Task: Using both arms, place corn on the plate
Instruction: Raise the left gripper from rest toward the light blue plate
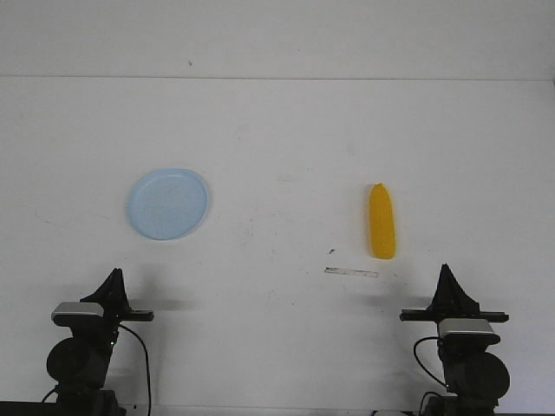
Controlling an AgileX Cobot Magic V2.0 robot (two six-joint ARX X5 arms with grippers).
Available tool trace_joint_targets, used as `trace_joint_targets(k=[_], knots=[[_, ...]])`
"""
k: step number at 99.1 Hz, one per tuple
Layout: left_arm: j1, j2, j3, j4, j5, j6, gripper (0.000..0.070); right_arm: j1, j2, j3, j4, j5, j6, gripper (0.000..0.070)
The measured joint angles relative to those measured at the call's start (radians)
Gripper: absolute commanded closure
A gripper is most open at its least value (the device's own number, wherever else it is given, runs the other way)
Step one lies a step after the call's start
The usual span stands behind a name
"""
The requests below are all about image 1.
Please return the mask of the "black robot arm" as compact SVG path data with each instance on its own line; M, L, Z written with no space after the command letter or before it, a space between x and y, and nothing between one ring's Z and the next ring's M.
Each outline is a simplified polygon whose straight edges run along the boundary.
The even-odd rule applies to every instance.
M146 343L128 322L150 322L151 310L133 309L127 299L123 271L115 268L92 294L77 302L61 302L51 321L68 328L71 336L49 352L46 368L56 386L45 396L56 395L64 415L125 415L113 390L106 389L108 368L121 330L142 347L147 379L147 414L152 412L150 360Z
M505 363L487 349L500 343L494 323L505 323L509 314L483 311L459 285L447 264L440 269L431 303L425 309L404 309L403 322L432 322L437 335L423 337L413 345L420 368L445 388L444 394L425 392L420 415L494 415L495 407L510 387ZM432 375L418 355L425 341L435 341L443 378Z

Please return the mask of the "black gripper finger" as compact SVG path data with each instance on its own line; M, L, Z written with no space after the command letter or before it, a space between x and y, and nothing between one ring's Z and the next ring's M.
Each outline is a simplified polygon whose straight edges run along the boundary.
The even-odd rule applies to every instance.
M447 263L441 266L439 280L432 302L427 310L479 310L480 304L472 299L457 282Z
M101 286L81 302L128 303L122 269L114 268Z

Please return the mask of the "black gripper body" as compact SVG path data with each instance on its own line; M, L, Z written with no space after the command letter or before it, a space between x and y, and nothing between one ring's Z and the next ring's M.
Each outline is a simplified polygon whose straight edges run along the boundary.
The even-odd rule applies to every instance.
M465 312L452 309L403 309L399 314L402 322L441 322L445 319L483 319L488 322L508 322L509 314L497 311Z
M112 334L122 322L152 322L152 310L132 309L127 303L100 303L80 301L86 315L81 320L80 331L84 334Z

